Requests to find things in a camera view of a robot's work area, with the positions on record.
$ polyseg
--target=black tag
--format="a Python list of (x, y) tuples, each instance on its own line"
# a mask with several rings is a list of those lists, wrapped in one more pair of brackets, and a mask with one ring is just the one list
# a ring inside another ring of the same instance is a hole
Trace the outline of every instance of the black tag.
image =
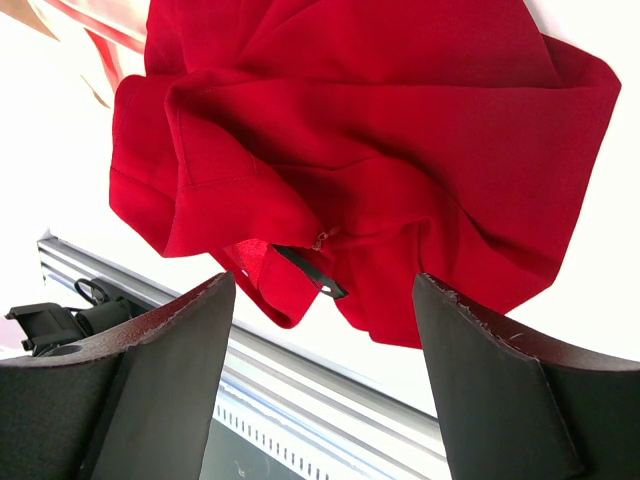
[(280, 255), (282, 255), (284, 258), (286, 258), (296, 267), (302, 270), (313, 283), (321, 285), (322, 287), (320, 288), (320, 291), (325, 295), (328, 295), (336, 300), (349, 295), (349, 292), (338, 285), (335, 280), (327, 277), (324, 273), (322, 273), (320, 270), (318, 270), (311, 263), (309, 263), (307, 260), (302, 258), (290, 248), (283, 247), (281, 245), (273, 245), (273, 248), (276, 250), (276, 252), (278, 252)]

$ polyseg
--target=white surface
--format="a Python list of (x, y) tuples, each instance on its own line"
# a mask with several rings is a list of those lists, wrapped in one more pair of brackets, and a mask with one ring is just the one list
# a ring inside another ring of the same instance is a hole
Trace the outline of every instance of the white surface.
[[(558, 280), (512, 316), (565, 341), (640, 360), (640, 314), (634, 305), (640, 287), (640, 69), (636, 60), (640, 29), (634, 24), (635, 4), (626, 0), (529, 3), (543, 31), (605, 59), (620, 77), (623, 91)], [(33, 55), (29, 61), (55, 69), (44, 57)], [(26, 60), (13, 61), (19, 65)], [(39, 172), (52, 185), (45, 205), (52, 232), (177, 291), (219, 271), (206, 256), (161, 259), (110, 212), (110, 113), (81, 86), (65, 90), (60, 98), (50, 83), (47, 79), (38, 86), (48, 92), (47, 100), (29, 107), (31, 114), (44, 114), (48, 123), (39, 123), (36, 132), (27, 122), (13, 126), (13, 132), (22, 139), (37, 139), (31, 143), (45, 143), (48, 149), (48, 155), (35, 150), (25, 155), (23, 167), (25, 182)], [(12, 92), (12, 97), (28, 102), (33, 95), (20, 92)], [(19, 114), (31, 118), (22, 110)], [(49, 140), (43, 140), (44, 131)], [(395, 398), (434, 413), (421, 352), (374, 344), (366, 334), (351, 329), (328, 299), (316, 302), (302, 324), (291, 331), (275, 327), (242, 293), (236, 316), (281, 343), (296, 345), (333, 362), (341, 371), (368, 379), (366, 383)]]
[[(22, 350), (20, 341), (24, 338), (17, 323), (4, 320), (9, 308), (47, 300), (36, 247), (55, 208), (47, 200), (47, 185), (64, 182), (67, 157), (83, 155), (83, 131), (78, 128), (81, 110), (76, 107), (79, 102), (87, 102), (91, 92), (79, 77), (68, 73), (67, 63), (56, 47), (53, 40), (0, 14), (3, 350)], [(79, 141), (72, 138), (74, 128)]]

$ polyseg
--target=seam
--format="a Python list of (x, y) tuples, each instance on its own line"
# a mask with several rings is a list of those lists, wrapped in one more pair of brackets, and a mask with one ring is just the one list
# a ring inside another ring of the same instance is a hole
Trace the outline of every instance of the seam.
[(180, 141), (180, 149), (182, 150), (182, 157), (184, 158), (184, 172), (185, 172), (185, 176), (187, 177), (186, 178), (187, 183), (189, 184), (189, 185), (185, 185), (183, 187), (180, 187), (178, 189), (178, 191), (184, 190), (184, 189), (189, 188), (189, 187), (206, 186), (206, 185), (212, 185), (212, 184), (220, 183), (220, 182), (241, 180), (243, 178), (251, 177), (251, 176), (254, 176), (254, 175), (258, 174), (258, 166), (256, 164), (256, 158), (251, 153), (247, 152), (247, 153), (249, 153), (249, 155), (251, 155), (251, 161), (252, 161), (252, 164), (253, 164), (253, 173), (252, 174), (250, 174), (250, 175), (241, 175), (241, 176), (232, 177), (232, 178), (222, 178), (222, 179), (207, 181), (207, 182), (204, 182), (204, 183), (197, 183), (197, 184), (193, 183), (193, 175), (191, 174), (191, 171), (190, 171), (190, 167), (189, 167), (190, 162), (189, 162), (188, 155), (187, 155), (187, 149), (185, 148), (184, 135), (182, 133), (182, 111), (183, 111), (183, 106), (184, 106), (184, 103), (189, 98), (201, 97), (203, 95), (206, 95), (209, 92), (212, 92), (213, 90), (216, 90), (217, 88), (219, 88), (219, 86), (208, 88), (206, 90), (203, 90), (201, 92), (196, 93), (193, 97), (185, 96), (185, 97), (180, 99), (180, 103), (176, 107), (176, 109), (177, 109), (176, 122), (178, 123), (178, 139)]
[(147, 183), (144, 183), (143, 181), (138, 180), (135, 177), (132, 177), (130, 175), (127, 175), (126, 173), (123, 173), (123, 172), (121, 172), (120, 170), (118, 170), (117, 168), (115, 168), (113, 166), (111, 167), (111, 171), (117, 173), (118, 175), (123, 176), (125, 179), (130, 180), (131, 182), (133, 182), (133, 183), (135, 183), (135, 184), (137, 184), (137, 185), (139, 185), (141, 187), (145, 187), (148, 190), (152, 190), (153, 192), (157, 193), (158, 195), (161, 195), (165, 199), (169, 200), (172, 204), (175, 204), (175, 200), (173, 198), (169, 197), (166, 193), (158, 190), (157, 188), (154, 188), (153, 186), (151, 186), (151, 185), (149, 185)]
[(185, 185), (183, 187), (180, 187), (178, 189), (178, 192), (182, 192), (183, 190), (197, 190), (198, 188), (212, 187), (212, 186), (220, 184), (220, 183), (237, 182), (239, 180), (244, 180), (245, 178), (252, 178), (252, 177), (255, 177), (254, 173), (250, 173), (249, 175), (241, 175), (239, 177), (220, 178), (218, 180), (211, 180), (211, 181), (208, 181), (208, 182), (194, 183), (194, 184)]
[(120, 124), (116, 128), (116, 136), (113, 139), (113, 151), (114, 151), (114, 153), (116, 151), (116, 146), (118, 145), (118, 141), (120, 140), (120, 134), (122, 133), (122, 124), (124, 123), (124, 120), (125, 120), (125, 118), (127, 116), (127, 112), (129, 111), (129, 106), (131, 105), (133, 97), (138, 93), (138, 90), (140, 90), (140, 83), (138, 83), (135, 86), (135, 88), (133, 89), (133, 91), (129, 95), (129, 98), (127, 99), (127, 103), (124, 106), (124, 111), (122, 112), (122, 120), (120, 120)]

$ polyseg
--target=red fabric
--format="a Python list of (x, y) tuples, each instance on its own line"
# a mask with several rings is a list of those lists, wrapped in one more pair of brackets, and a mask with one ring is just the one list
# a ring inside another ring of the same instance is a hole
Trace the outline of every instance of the red fabric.
[(419, 272), (498, 312), (553, 282), (620, 85), (521, 0), (152, 0), (147, 29), (111, 205), (162, 255), (211, 253), (288, 328), (318, 293), (294, 247), (409, 347)]

